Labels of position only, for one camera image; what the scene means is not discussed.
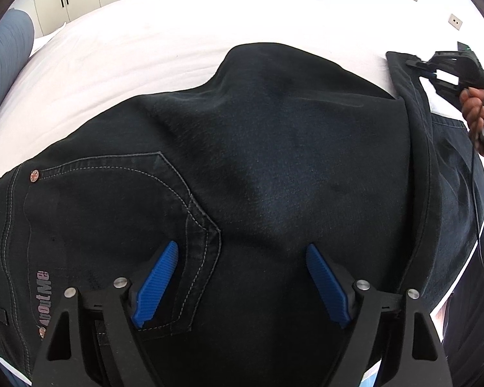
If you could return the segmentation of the person's right hand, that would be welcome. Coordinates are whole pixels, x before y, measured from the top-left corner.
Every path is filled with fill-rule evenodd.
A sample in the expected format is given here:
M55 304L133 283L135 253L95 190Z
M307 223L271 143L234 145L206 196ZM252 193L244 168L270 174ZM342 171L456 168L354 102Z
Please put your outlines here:
M459 100L462 117L469 128L469 139L477 152L484 157L484 144L479 141L479 135L484 129L484 89L466 88L461 92Z

